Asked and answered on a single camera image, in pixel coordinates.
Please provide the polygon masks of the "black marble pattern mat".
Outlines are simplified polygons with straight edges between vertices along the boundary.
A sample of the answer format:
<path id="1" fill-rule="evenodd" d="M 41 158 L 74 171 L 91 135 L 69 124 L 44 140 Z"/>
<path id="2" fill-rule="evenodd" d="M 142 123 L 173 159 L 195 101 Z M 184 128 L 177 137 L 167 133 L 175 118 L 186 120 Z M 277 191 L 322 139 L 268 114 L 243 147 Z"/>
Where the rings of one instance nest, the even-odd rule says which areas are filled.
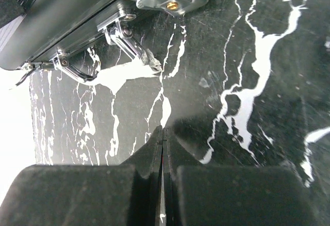
<path id="1" fill-rule="evenodd" d="M 155 127 L 204 164 L 288 166 L 329 184 L 329 0 L 209 0 L 134 26 L 161 71 L 101 39 L 60 71 L 30 79 L 36 162 L 114 165 Z"/>

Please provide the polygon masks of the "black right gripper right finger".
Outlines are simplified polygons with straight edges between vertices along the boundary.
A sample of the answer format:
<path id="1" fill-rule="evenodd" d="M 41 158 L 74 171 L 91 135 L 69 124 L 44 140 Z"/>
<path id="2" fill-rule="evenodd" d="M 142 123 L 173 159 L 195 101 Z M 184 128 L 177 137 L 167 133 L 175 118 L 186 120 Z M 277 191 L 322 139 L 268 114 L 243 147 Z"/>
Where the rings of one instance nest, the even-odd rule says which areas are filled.
<path id="1" fill-rule="evenodd" d="M 277 166 L 204 165 L 163 130 L 167 225 L 329 225 L 329 198 Z"/>

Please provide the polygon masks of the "black aluminium poker case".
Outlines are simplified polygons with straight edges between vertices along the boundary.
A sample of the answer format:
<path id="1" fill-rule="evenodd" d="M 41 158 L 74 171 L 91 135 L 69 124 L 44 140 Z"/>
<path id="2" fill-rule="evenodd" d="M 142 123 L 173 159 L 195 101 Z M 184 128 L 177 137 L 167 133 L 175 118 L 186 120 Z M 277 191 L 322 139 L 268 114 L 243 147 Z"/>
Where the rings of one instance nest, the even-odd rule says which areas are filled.
<path id="1" fill-rule="evenodd" d="M 69 62 L 69 57 L 105 36 L 129 58 L 155 72 L 158 65 L 134 38 L 130 22 L 154 10 L 174 17 L 196 10 L 208 0 L 1 0 L 1 68 L 60 70 L 87 83 L 93 76 Z"/>

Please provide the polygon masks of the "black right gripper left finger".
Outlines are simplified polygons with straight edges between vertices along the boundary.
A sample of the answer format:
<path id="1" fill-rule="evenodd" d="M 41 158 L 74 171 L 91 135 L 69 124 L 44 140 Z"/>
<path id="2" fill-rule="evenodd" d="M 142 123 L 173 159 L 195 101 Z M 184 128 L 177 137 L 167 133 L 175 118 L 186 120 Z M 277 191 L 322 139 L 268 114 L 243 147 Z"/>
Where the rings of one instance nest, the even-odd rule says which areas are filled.
<path id="1" fill-rule="evenodd" d="M 162 133 L 114 166 L 32 165 L 14 179 L 1 225 L 159 225 Z"/>

